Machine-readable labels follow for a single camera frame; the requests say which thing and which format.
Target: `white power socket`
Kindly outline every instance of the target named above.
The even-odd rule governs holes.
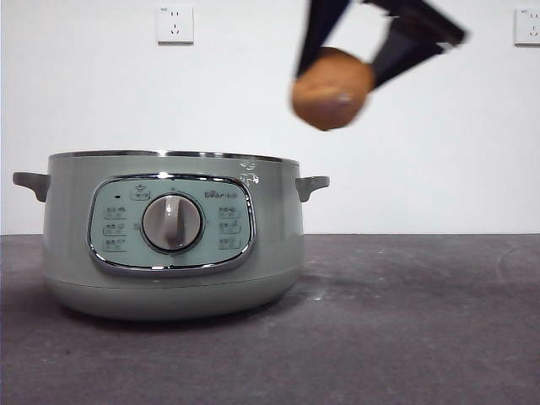
[[[155,23],[160,45],[193,43],[193,6],[160,7],[156,10]]]
[[[540,45],[540,8],[517,8],[515,45]]]

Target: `sage green pot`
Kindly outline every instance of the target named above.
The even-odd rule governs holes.
[[[300,275],[301,203],[329,185],[286,159],[239,154],[54,154],[13,182],[46,202],[44,274],[64,305],[186,319],[275,300]]]

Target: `bread roll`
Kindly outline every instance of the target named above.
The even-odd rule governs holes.
[[[321,48],[317,60],[294,83],[293,109],[327,131],[349,124],[375,85],[370,65],[336,48]]]

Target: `gray table surface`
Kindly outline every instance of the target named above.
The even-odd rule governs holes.
[[[2,238],[2,404],[539,404],[540,235],[308,235],[279,301],[199,321],[62,308]]]

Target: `stainless steel rim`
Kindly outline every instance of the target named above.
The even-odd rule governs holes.
[[[267,162],[300,165],[300,163],[296,160],[274,158],[272,156],[261,156],[257,154],[222,154],[219,152],[190,152],[178,150],[86,150],[80,152],[68,152],[64,154],[52,154],[49,156],[49,159],[82,158],[87,156],[185,156],[189,158],[264,160]]]

